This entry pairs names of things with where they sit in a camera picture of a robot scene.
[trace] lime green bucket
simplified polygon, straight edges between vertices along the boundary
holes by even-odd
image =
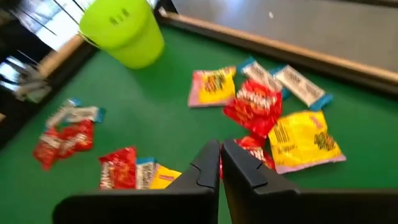
[[[150,65],[164,48],[162,34],[146,0],[96,0],[85,11],[79,26],[86,41],[129,68]]]

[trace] green table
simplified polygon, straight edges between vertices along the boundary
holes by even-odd
[[[0,152],[2,223],[51,223],[54,206],[70,194],[96,190],[98,157],[136,146],[139,157],[153,156],[184,171],[209,139],[240,138],[248,132],[223,115],[221,108],[189,109],[192,71],[236,65],[251,54],[173,28],[162,28],[163,56],[152,66],[133,71],[98,52],[77,76]],[[283,62],[254,55],[270,69]],[[398,103],[387,96],[301,71],[334,94],[324,114],[330,133],[347,156],[286,177],[303,188],[397,188]],[[236,86],[244,78],[237,75]],[[95,146],[58,161],[45,172],[32,157],[45,120],[70,97],[85,106],[102,106],[105,121],[95,126]],[[283,114],[306,109],[296,97],[284,101]],[[230,223],[223,186],[220,223]]]

